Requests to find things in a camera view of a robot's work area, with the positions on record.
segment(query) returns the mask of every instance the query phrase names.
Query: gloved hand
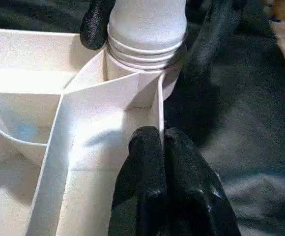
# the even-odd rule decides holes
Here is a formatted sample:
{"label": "gloved hand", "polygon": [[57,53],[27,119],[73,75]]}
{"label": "gloved hand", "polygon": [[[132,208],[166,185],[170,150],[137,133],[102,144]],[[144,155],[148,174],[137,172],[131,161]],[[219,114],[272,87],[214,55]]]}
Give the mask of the gloved hand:
{"label": "gloved hand", "polygon": [[137,129],[115,183],[109,236],[162,235],[167,226],[164,158],[155,127]]}
{"label": "gloved hand", "polygon": [[110,236],[239,236],[218,176],[181,131],[134,132],[115,184]]}

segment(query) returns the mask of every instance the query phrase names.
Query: black rubber glove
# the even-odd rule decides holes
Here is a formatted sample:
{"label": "black rubber glove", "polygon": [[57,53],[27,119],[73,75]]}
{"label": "black rubber glove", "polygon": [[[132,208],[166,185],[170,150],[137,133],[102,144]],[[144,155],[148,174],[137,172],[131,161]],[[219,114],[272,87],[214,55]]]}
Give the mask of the black rubber glove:
{"label": "black rubber glove", "polygon": [[166,130],[165,153],[171,235],[241,235],[218,176],[187,135]]}
{"label": "black rubber glove", "polygon": [[213,126],[219,90],[210,83],[218,50],[239,25],[245,0],[213,0],[174,90],[164,103],[167,125],[178,127],[196,144]]}
{"label": "black rubber glove", "polygon": [[239,236],[220,181],[194,143],[176,128],[165,142],[164,161],[158,130],[135,131],[116,180],[109,235]]}
{"label": "black rubber glove", "polygon": [[89,49],[101,48],[107,40],[107,26],[115,0],[90,0],[80,28],[80,40]]}
{"label": "black rubber glove", "polygon": [[167,186],[159,132],[137,129],[116,183],[110,236],[161,236],[167,226]]}

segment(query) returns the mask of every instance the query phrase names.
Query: white plastic part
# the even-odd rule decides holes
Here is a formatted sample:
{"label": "white plastic part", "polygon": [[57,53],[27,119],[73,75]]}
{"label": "white plastic part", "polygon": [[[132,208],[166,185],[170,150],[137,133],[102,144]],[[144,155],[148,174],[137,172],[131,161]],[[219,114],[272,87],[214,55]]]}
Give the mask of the white plastic part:
{"label": "white plastic part", "polygon": [[132,133],[144,125],[163,133],[163,76],[135,73],[64,94],[26,235],[107,235]]}
{"label": "white plastic part", "polygon": [[0,133],[41,166],[59,95],[0,93]]}
{"label": "white plastic part", "polygon": [[[0,236],[105,235],[128,140],[143,125],[162,137],[182,63],[144,71],[77,34],[0,30]],[[44,138],[22,136],[18,121],[46,126]]]}
{"label": "white plastic part", "polygon": [[185,4],[186,0],[116,0],[108,26],[111,54],[142,70],[173,64],[186,34]]}

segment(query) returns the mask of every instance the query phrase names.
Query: white plastic tray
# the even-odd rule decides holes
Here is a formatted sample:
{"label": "white plastic tray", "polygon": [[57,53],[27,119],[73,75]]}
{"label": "white plastic tray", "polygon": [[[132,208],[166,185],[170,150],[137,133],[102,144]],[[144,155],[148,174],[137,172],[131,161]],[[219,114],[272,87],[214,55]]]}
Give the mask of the white plastic tray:
{"label": "white plastic tray", "polygon": [[163,134],[182,59],[145,72],[79,35],[0,30],[0,236],[105,236],[135,129]]}

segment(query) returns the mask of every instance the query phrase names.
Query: gloved finger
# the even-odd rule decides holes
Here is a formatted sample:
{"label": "gloved finger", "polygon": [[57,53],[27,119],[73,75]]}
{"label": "gloved finger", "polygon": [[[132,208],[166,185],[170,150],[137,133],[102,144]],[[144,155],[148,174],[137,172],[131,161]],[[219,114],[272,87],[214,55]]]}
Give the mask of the gloved finger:
{"label": "gloved finger", "polygon": [[137,129],[118,174],[110,236],[156,236],[167,225],[167,187],[159,131]]}
{"label": "gloved finger", "polygon": [[226,41],[238,26],[243,6],[244,0],[212,1],[202,28],[189,51],[182,78],[179,78],[181,82],[196,80],[209,68],[221,42]]}
{"label": "gloved finger", "polygon": [[177,128],[166,130],[165,152],[168,194],[177,206],[170,216],[188,222],[193,235],[239,236],[218,176],[187,135]]}
{"label": "gloved finger", "polygon": [[82,44],[92,50],[101,48],[108,37],[107,26],[115,0],[90,0],[80,28]]}
{"label": "gloved finger", "polygon": [[214,125],[219,89],[211,83],[210,66],[221,43],[239,24],[242,8],[233,5],[233,0],[212,2],[174,89],[164,103],[167,123],[187,133],[196,144],[205,141]]}

